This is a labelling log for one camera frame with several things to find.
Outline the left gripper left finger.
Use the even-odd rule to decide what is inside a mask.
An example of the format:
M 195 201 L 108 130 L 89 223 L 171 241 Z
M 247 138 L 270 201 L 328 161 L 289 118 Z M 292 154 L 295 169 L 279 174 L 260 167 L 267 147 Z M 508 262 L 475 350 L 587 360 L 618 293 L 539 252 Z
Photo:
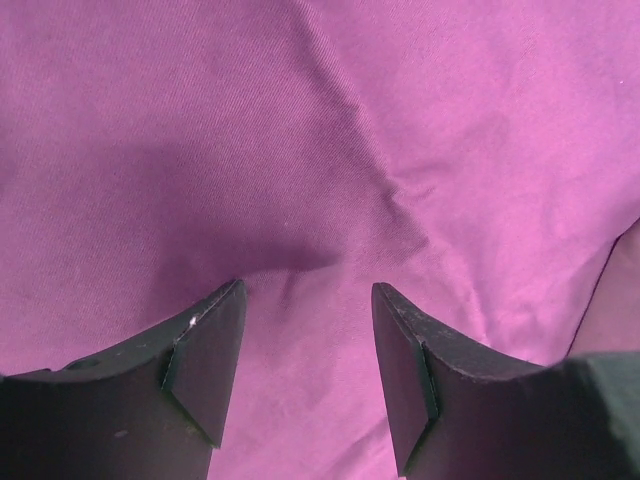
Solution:
M 221 445 L 247 290 L 187 310 L 61 370 L 1 380 L 5 479 L 204 479 Z

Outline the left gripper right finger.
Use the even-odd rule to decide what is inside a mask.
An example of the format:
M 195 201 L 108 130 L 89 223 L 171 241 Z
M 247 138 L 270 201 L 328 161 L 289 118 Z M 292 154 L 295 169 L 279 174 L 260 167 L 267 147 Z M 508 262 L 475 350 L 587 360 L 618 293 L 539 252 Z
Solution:
M 405 479 L 635 479 L 639 356 L 590 353 L 540 366 L 372 288 L 379 372 Z

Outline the purple surgical drape cloth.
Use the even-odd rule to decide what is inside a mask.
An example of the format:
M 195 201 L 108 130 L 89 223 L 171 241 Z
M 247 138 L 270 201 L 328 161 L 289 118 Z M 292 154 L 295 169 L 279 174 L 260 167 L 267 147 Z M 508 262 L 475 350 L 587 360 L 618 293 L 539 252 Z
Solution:
M 370 290 L 639 345 L 635 1 L 5 1 L 1 370 L 242 278 L 215 479 L 391 479 Z

